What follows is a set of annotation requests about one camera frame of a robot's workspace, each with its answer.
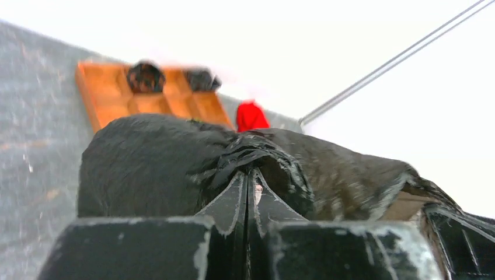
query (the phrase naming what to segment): white wall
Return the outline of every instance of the white wall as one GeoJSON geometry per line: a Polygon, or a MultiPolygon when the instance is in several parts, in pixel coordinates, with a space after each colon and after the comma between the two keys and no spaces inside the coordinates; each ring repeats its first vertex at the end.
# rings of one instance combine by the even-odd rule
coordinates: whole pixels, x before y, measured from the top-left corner
{"type": "Polygon", "coordinates": [[[495,218],[495,5],[340,103],[304,130],[405,160],[464,210],[495,218]]]}
{"type": "Polygon", "coordinates": [[[208,65],[222,93],[300,118],[474,2],[3,0],[0,19],[128,62],[208,65]]]}

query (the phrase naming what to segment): black object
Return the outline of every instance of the black object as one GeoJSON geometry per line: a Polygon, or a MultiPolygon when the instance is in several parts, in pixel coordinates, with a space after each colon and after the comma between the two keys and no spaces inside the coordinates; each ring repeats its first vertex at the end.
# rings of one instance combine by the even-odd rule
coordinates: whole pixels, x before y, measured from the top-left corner
{"type": "MultiPolygon", "coordinates": [[[[448,205],[458,212],[461,208],[433,182],[422,178],[408,163],[379,156],[363,155],[335,143],[289,130],[268,128],[246,131],[270,140],[301,165],[318,206],[314,218],[330,221],[377,221],[384,215],[390,220],[403,220],[421,210],[422,204],[411,208],[406,193],[448,205]],[[400,211],[390,213],[393,204],[400,211]]],[[[260,167],[268,185],[275,188],[285,182],[273,164],[260,167]]]]}
{"type": "Polygon", "coordinates": [[[264,279],[443,279],[423,236],[400,222],[272,224],[266,242],[264,279]]]}
{"type": "Polygon", "coordinates": [[[236,280],[244,275],[247,184],[246,174],[238,171],[229,186],[196,214],[214,217],[216,222],[211,237],[208,279],[236,280]]]}
{"type": "Polygon", "coordinates": [[[268,160],[286,178],[279,196],[311,216],[313,195],[299,163],[267,139],[172,115],[119,118],[82,154],[78,217],[194,215],[236,171],[268,160]]]}
{"type": "Polygon", "coordinates": [[[423,212],[422,230],[449,279],[495,279],[494,220],[459,215],[435,204],[423,212]]]}
{"type": "Polygon", "coordinates": [[[57,239],[38,279],[204,280],[213,225],[205,217],[80,219],[57,239]]]}
{"type": "Polygon", "coordinates": [[[133,93],[163,92],[165,81],[162,71],[150,62],[141,61],[127,73],[127,83],[133,93]]]}
{"type": "MultiPolygon", "coordinates": [[[[132,115],[111,122],[97,132],[83,153],[78,194],[79,217],[104,218],[84,219],[70,226],[55,245],[40,279],[87,279],[69,277],[88,276],[88,272],[82,271],[84,267],[94,279],[114,279],[110,271],[116,263],[126,266],[122,268],[124,272],[116,272],[118,279],[127,279],[125,275],[153,279],[147,277],[147,271],[163,279],[198,278],[198,269],[185,260],[191,257],[192,247],[182,244],[198,244],[200,239],[196,237],[200,232],[210,236],[205,269],[208,280],[438,279],[438,267],[424,261],[432,260],[433,255],[441,268],[448,270],[449,274],[443,271],[444,275],[454,275],[456,280],[493,279],[490,268],[495,267],[491,253],[495,223],[459,214],[456,207],[424,208],[422,231],[429,236],[435,254],[413,227],[383,222],[308,221],[315,218],[315,210],[329,197],[320,188],[315,199],[302,169],[311,167],[308,158],[304,158],[311,152],[304,149],[313,149],[313,155],[315,149],[336,153],[335,158],[342,160],[336,165],[367,159],[363,166],[374,167],[379,163],[386,166],[391,161],[360,157],[342,147],[328,147],[310,140],[298,140],[284,133],[276,137],[259,131],[237,134],[218,125],[161,114],[132,115]],[[301,141],[300,153],[291,146],[298,141],[301,141]],[[179,215],[196,217],[119,218],[179,215]],[[137,223],[133,226],[129,221],[141,222],[134,227],[137,223]],[[203,231],[197,228],[198,221],[205,226],[203,231]],[[463,226],[461,232],[469,241],[461,240],[458,230],[449,229],[452,222],[463,226]],[[177,223],[193,223],[192,230],[196,231],[188,234],[187,227],[177,223]],[[168,235],[173,229],[180,234],[168,235]],[[128,239],[133,242],[127,243],[128,252],[136,251],[138,256],[144,256],[144,251],[150,255],[159,252],[158,261],[142,264],[133,255],[121,254],[123,247],[112,242],[118,241],[119,230],[130,233],[135,230],[132,234],[142,235],[128,239]],[[99,248],[85,247],[83,237],[96,240],[99,248]],[[457,251],[462,248],[455,247],[459,242],[469,243],[471,247],[465,247],[471,254],[457,251]],[[178,247],[183,247],[184,253],[177,253],[178,247]],[[98,261],[97,257],[89,257],[97,254],[106,259],[98,261]],[[184,265],[177,266],[173,258],[184,261],[184,265]],[[451,260],[460,265],[452,266],[451,260]]],[[[359,178],[356,174],[373,178],[361,168],[356,164],[354,168],[337,169],[342,177],[334,180],[359,178]]],[[[332,170],[331,166],[323,165],[316,172],[322,173],[323,169],[332,170]]],[[[420,181],[411,170],[399,169],[392,174],[390,182],[394,183],[393,178],[398,174],[420,181]]],[[[311,182],[320,184],[315,173],[309,173],[309,177],[311,182]]]]}
{"type": "Polygon", "coordinates": [[[308,220],[295,212],[270,189],[259,169],[251,170],[247,184],[249,216],[246,234],[249,240],[247,244],[249,266],[246,273],[248,279],[273,279],[270,276],[270,254],[264,240],[269,225],[272,222],[308,223],[308,220]]]}
{"type": "Polygon", "coordinates": [[[184,76],[193,92],[215,91],[222,85],[218,77],[212,76],[210,70],[205,68],[187,69],[184,76]]]}

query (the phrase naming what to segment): metal rod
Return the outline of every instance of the metal rod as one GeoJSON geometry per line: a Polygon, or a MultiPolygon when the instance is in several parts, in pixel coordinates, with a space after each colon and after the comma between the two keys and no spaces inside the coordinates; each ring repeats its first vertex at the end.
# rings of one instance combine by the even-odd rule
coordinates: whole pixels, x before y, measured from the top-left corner
{"type": "Polygon", "coordinates": [[[426,35],[423,39],[419,40],[411,47],[407,48],[406,50],[396,55],[395,57],[387,61],[385,64],[383,64],[382,66],[378,67],[376,70],[365,76],[364,78],[357,81],[355,84],[343,90],[335,97],[332,97],[330,100],[326,101],[325,103],[323,103],[321,106],[311,111],[306,116],[300,118],[299,119],[300,126],[303,127],[304,125],[307,125],[311,121],[315,120],[316,118],[318,118],[319,116],[321,116],[322,114],[324,114],[325,112],[336,106],[337,104],[344,101],[346,98],[355,94],[358,90],[362,89],[367,84],[376,80],[378,77],[385,74],[390,69],[397,66],[399,63],[408,59],[411,55],[417,53],[427,45],[431,44],[433,41],[440,38],[445,33],[456,28],[459,24],[463,23],[471,16],[475,15],[476,13],[486,8],[488,5],[492,4],[493,2],[495,2],[495,0],[480,0],[476,2],[474,5],[470,6],[465,11],[455,16],[453,19],[449,20],[439,28],[435,29],[430,34],[426,35]]]}

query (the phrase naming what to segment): wooden tray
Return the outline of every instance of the wooden tray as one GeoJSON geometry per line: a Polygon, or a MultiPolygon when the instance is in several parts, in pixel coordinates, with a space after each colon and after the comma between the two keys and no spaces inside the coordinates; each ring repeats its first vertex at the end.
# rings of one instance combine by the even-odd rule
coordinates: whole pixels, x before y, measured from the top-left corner
{"type": "Polygon", "coordinates": [[[173,114],[223,124],[234,129],[215,92],[192,92],[183,68],[162,68],[163,93],[132,93],[126,75],[130,65],[79,63],[76,83],[94,132],[109,122],[138,113],[173,114]]]}

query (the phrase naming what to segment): red object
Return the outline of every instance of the red object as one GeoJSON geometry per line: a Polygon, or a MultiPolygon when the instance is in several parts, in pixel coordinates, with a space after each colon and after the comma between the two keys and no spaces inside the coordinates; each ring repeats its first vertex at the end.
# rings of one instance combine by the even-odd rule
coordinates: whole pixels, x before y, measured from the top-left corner
{"type": "Polygon", "coordinates": [[[237,108],[237,127],[239,132],[243,132],[257,128],[270,128],[270,124],[263,109],[250,100],[244,101],[237,108]]]}

